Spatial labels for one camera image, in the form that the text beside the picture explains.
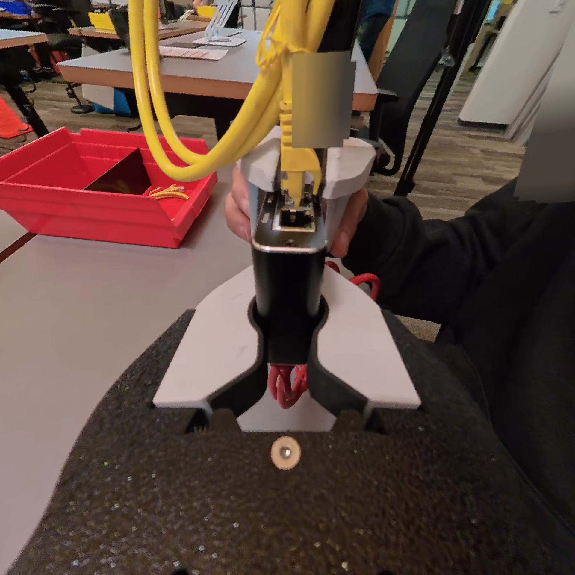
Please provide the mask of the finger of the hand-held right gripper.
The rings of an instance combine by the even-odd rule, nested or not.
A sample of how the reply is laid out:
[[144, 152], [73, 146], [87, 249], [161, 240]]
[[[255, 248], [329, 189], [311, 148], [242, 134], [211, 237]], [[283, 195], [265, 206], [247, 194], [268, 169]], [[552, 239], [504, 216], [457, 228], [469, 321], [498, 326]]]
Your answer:
[[323, 199], [348, 197], [361, 189], [376, 158], [374, 146], [362, 139], [344, 139], [343, 146], [327, 149]]
[[249, 184], [260, 190], [275, 190], [281, 156], [281, 134], [268, 134], [238, 160], [238, 169]]

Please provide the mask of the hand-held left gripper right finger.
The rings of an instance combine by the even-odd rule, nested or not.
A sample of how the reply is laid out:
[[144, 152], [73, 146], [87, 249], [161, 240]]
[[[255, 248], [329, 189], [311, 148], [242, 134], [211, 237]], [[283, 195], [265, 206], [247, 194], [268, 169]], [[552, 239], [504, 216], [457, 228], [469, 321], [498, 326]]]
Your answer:
[[421, 399], [381, 308], [328, 266], [308, 318], [308, 429], [330, 429], [352, 410], [417, 409]]

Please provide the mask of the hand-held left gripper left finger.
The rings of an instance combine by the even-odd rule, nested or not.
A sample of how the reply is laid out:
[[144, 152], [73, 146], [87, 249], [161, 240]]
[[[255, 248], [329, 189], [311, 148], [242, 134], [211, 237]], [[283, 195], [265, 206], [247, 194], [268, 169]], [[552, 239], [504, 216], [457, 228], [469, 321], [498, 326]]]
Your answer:
[[236, 417], [267, 388], [262, 332], [254, 325], [254, 269], [247, 267], [196, 307], [153, 398], [157, 408], [198, 408]]

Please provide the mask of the black network switch box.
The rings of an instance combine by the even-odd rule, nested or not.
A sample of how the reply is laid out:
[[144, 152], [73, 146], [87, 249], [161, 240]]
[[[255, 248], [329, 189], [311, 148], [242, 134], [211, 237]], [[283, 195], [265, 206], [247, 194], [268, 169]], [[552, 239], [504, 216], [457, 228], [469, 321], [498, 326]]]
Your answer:
[[327, 234], [320, 203], [311, 199], [304, 207], [292, 208], [280, 191], [253, 185], [248, 189], [256, 318], [267, 361], [306, 364], [323, 316]]

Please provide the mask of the red plastic bin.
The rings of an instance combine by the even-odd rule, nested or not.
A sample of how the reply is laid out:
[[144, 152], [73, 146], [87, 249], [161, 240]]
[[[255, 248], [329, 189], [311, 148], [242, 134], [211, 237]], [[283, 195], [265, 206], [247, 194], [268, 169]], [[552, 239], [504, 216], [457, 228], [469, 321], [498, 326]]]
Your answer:
[[137, 133], [60, 128], [1, 157], [1, 209], [49, 236], [178, 248], [216, 183], [168, 177]]

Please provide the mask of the person's right hand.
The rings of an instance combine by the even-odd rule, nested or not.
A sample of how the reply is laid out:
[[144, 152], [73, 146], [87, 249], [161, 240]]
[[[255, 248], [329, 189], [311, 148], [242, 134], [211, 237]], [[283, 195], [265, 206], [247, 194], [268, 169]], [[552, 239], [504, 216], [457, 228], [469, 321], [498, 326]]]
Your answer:
[[[366, 189], [360, 189], [349, 198], [331, 244], [330, 253], [333, 258], [342, 259], [347, 255], [350, 242], [367, 211], [368, 200], [369, 194]], [[232, 186], [226, 196], [225, 212], [226, 223], [231, 232], [250, 244], [252, 232], [249, 218], [248, 182], [237, 166], [234, 166], [232, 170]]]

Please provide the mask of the wood-edged office table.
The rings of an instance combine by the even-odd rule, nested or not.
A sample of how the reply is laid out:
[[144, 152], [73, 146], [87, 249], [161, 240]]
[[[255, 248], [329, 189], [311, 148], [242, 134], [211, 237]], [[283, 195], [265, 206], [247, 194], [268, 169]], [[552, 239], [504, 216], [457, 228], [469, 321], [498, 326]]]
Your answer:
[[[259, 31], [242, 31], [246, 42], [230, 48], [219, 61], [162, 59], [162, 86], [168, 93], [244, 100], [259, 73], [256, 49]], [[352, 53], [356, 62], [353, 109], [371, 111], [378, 89], [358, 46]], [[126, 49], [68, 60], [59, 65], [68, 82], [133, 89], [131, 56]]]

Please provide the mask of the stack of papers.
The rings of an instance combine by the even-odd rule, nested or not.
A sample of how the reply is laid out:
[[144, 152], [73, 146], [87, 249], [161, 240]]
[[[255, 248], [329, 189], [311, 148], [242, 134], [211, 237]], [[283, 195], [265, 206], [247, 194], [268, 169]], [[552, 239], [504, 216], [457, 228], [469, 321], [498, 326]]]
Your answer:
[[243, 37], [199, 38], [189, 42], [173, 42], [159, 46], [159, 54], [167, 58], [220, 61], [231, 48], [237, 48], [247, 41]]

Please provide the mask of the blue bag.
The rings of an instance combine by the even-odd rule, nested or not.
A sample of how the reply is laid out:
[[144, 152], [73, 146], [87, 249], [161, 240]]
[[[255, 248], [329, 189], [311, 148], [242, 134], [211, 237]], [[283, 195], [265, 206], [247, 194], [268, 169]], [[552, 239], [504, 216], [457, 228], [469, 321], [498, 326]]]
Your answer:
[[128, 100], [126, 99], [125, 94], [114, 88], [114, 110], [107, 111], [96, 104], [92, 104], [94, 111], [100, 114], [107, 114], [107, 115], [115, 115], [119, 117], [130, 117], [133, 118], [134, 114], [131, 111], [130, 105], [128, 104]]

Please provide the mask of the person's torso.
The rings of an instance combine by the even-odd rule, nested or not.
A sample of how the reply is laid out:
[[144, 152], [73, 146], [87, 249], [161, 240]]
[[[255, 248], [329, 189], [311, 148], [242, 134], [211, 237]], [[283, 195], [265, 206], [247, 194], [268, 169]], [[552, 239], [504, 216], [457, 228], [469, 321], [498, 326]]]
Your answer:
[[484, 386], [496, 434], [574, 534], [574, 203], [471, 211], [449, 223], [494, 256], [449, 328]]

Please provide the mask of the white paper sign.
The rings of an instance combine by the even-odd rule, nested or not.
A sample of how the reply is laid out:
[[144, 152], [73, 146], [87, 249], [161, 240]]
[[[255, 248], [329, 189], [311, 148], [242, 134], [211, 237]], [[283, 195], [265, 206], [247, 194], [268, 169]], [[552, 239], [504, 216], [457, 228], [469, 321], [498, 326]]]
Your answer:
[[107, 86], [97, 86], [93, 84], [82, 84], [82, 95], [91, 104], [107, 110], [114, 110], [114, 88]]

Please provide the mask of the orange traffic cone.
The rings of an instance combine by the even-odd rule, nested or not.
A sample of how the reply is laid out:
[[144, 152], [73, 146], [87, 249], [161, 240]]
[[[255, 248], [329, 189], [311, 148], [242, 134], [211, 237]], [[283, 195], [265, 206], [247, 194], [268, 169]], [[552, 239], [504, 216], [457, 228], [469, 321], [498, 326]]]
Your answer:
[[32, 132], [33, 128], [20, 119], [1, 97], [1, 139], [11, 140]]

